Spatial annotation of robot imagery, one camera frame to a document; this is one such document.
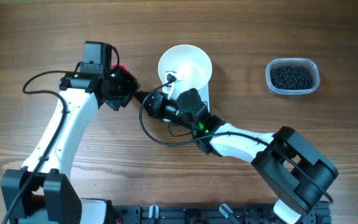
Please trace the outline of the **pink measuring scoop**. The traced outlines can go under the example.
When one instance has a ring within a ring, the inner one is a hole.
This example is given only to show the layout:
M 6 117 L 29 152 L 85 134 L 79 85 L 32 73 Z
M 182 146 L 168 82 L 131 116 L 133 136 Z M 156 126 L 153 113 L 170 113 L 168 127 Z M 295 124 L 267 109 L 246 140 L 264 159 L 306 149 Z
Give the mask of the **pink measuring scoop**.
M 132 98 L 140 89 L 138 79 L 125 65 L 114 65 L 112 68 L 116 71 L 111 75 L 115 94 Z

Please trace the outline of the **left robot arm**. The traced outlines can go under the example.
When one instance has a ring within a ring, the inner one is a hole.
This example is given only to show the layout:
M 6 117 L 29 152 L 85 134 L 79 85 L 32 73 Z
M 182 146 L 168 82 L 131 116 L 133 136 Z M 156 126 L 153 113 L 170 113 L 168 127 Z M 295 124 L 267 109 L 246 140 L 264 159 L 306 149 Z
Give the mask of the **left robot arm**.
M 102 105 L 125 107 L 140 88 L 119 62 L 117 49 L 87 41 L 83 61 L 62 71 L 58 103 L 32 154 L 1 179 L 7 213 L 3 223 L 120 223 L 110 200 L 79 198 L 70 182 L 75 154 L 87 126 Z

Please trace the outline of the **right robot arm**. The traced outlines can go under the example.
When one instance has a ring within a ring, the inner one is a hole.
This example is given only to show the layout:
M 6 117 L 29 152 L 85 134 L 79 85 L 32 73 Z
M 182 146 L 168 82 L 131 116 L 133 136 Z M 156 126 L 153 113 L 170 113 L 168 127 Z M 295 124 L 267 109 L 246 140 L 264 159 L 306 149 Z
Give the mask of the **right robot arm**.
M 277 195 L 273 214 L 281 222 L 297 223 L 311 215 L 321 197 L 333 201 L 327 189 L 338 177 L 338 170 L 293 128 L 283 126 L 276 133 L 236 128 L 212 115 L 194 88 L 177 99 L 157 90 L 138 91 L 134 97 L 150 117 L 189 129 L 190 142 L 205 154 L 252 164 Z

